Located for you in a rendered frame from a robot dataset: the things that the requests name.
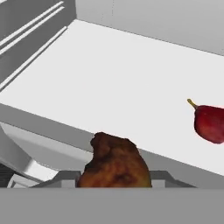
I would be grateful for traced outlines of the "red pear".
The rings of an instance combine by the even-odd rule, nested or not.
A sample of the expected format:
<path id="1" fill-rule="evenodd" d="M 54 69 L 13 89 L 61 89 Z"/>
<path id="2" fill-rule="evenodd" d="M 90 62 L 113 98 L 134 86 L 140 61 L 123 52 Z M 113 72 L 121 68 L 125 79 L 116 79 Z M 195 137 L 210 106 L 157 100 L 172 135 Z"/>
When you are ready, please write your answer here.
<path id="1" fill-rule="evenodd" d="M 194 130 L 202 138 L 213 144 L 224 143 L 224 108 L 197 105 L 187 100 L 194 108 Z"/>

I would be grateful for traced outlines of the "brown chicken drumstick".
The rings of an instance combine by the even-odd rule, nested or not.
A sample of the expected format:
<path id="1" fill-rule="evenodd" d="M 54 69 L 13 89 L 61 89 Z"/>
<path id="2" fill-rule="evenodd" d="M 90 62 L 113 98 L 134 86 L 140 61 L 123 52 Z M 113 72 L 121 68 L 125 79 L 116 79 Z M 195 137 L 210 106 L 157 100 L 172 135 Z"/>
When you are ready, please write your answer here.
<path id="1" fill-rule="evenodd" d="M 152 187 L 149 168 L 129 139 L 98 132 L 90 144 L 93 158 L 78 187 Z"/>

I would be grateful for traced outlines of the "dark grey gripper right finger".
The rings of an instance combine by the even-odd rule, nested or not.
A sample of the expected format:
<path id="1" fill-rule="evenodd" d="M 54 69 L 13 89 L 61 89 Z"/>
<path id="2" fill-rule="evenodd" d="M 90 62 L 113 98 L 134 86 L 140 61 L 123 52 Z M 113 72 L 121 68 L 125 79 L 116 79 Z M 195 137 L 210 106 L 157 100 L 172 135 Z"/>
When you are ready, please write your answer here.
<path id="1" fill-rule="evenodd" d="M 194 188 L 194 185 L 190 185 L 175 179 L 168 171 L 151 171 L 150 177 L 151 177 L 152 186 L 154 188 L 169 188 L 169 187 Z"/>

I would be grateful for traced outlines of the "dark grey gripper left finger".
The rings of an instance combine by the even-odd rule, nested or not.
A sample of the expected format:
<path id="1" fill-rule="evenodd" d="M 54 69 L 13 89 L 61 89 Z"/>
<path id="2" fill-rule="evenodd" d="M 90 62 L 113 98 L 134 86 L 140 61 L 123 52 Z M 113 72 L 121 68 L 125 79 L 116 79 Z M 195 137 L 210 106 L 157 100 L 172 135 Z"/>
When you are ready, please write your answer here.
<path id="1" fill-rule="evenodd" d="M 33 188 L 75 188 L 80 171 L 60 171 L 53 179 L 34 185 Z"/>

